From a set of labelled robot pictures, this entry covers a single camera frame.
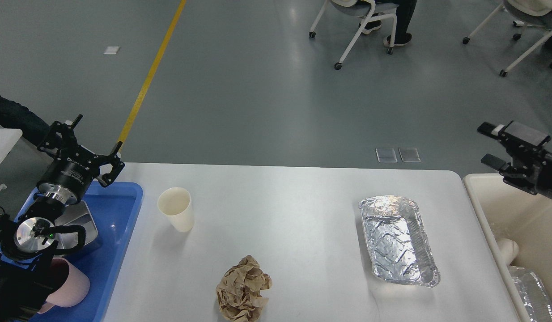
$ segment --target white table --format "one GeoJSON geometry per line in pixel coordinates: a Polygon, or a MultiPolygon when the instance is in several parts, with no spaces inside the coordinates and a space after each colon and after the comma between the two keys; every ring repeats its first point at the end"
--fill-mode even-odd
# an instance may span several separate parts
{"type": "Polygon", "coordinates": [[[0,128],[0,163],[4,161],[21,136],[22,130],[14,128],[0,128]]]}
{"type": "Polygon", "coordinates": [[[215,287],[245,255],[274,285],[262,322],[518,321],[463,184],[450,171],[127,163],[143,206],[105,321],[224,321],[215,287]],[[178,233],[156,207],[188,189],[196,224],[178,233]],[[441,282],[374,277],[358,202],[403,195],[419,204],[441,282]]]}

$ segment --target shoe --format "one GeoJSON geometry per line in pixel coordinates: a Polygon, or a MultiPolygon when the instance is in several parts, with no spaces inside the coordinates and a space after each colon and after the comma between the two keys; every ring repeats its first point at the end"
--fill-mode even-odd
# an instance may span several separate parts
{"type": "MultiPolygon", "coordinates": [[[[403,47],[403,46],[407,45],[410,41],[411,41],[411,34],[407,33],[407,34],[405,34],[403,39],[396,39],[394,46],[395,47],[403,47]]],[[[384,46],[385,47],[389,47],[390,42],[391,42],[391,35],[384,38],[384,46]]]]}
{"type": "Polygon", "coordinates": [[[372,33],[372,31],[375,31],[375,30],[378,30],[382,27],[382,21],[372,21],[372,22],[368,22],[365,27],[364,27],[364,30],[361,31],[362,34],[370,34],[372,33]]]}

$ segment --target blue plastic tray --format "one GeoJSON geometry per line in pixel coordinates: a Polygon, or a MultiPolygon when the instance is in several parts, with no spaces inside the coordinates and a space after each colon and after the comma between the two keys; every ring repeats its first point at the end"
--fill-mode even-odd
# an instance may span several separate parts
{"type": "MultiPolygon", "coordinates": [[[[35,192],[37,189],[27,198],[20,214],[33,202],[35,192]]],[[[142,199],[143,189],[136,183],[115,182],[107,188],[98,182],[92,183],[83,200],[91,210],[99,235],[82,250],[65,257],[89,277],[89,293],[76,306],[54,306],[45,314],[36,314],[30,319],[31,322],[100,322],[103,319],[142,199]]]]}

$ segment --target white storage bin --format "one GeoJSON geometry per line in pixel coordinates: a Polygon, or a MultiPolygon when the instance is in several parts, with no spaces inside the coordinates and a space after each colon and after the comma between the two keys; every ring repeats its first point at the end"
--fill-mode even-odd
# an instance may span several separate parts
{"type": "Polygon", "coordinates": [[[512,265],[534,270],[552,299],[552,200],[511,187],[499,174],[470,174],[463,183],[515,308],[528,321],[495,237],[517,242],[520,251],[512,265]]]}

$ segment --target yellow floor line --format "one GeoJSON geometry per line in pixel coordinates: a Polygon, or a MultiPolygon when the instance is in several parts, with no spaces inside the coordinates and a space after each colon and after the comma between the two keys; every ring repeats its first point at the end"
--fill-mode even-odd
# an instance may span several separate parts
{"type": "Polygon", "coordinates": [[[178,17],[180,17],[180,14],[183,12],[184,4],[186,3],[186,0],[181,0],[180,4],[178,4],[178,8],[176,9],[176,13],[174,13],[174,17],[172,18],[172,21],[170,22],[169,29],[167,30],[167,33],[165,34],[165,37],[163,39],[163,42],[161,43],[161,47],[159,47],[159,51],[157,52],[157,56],[155,57],[155,60],[153,61],[153,64],[151,65],[151,69],[149,69],[149,73],[147,74],[147,77],[145,78],[145,82],[143,82],[143,86],[141,86],[141,91],[139,92],[139,95],[137,95],[137,100],[135,100],[135,104],[133,104],[133,108],[131,109],[131,112],[129,113],[129,117],[127,118],[127,121],[125,121],[125,126],[121,130],[121,134],[119,135],[119,140],[123,143],[125,143],[125,140],[127,140],[127,136],[129,135],[129,131],[131,130],[131,127],[133,126],[133,122],[135,122],[135,118],[137,118],[137,114],[139,113],[139,109],[141,108],[141,104],[143,104],[143,100],[145,99],[145,95],[147,94],[147,90],[149,90],[149,86],[151,86],[151,82],[153,81],[153,77],[155,76],[155,73],[157,72],[157,68],[159,67],[159,64],[161,63],[161,59],[163,58],[163,55],[165,53],[165,49],[167,49],[168,42],[170,40],[170,36],[172,35],[172,32],[174,31],[174,27],[176,27],[176,23],[178,22],[178,17]]]}

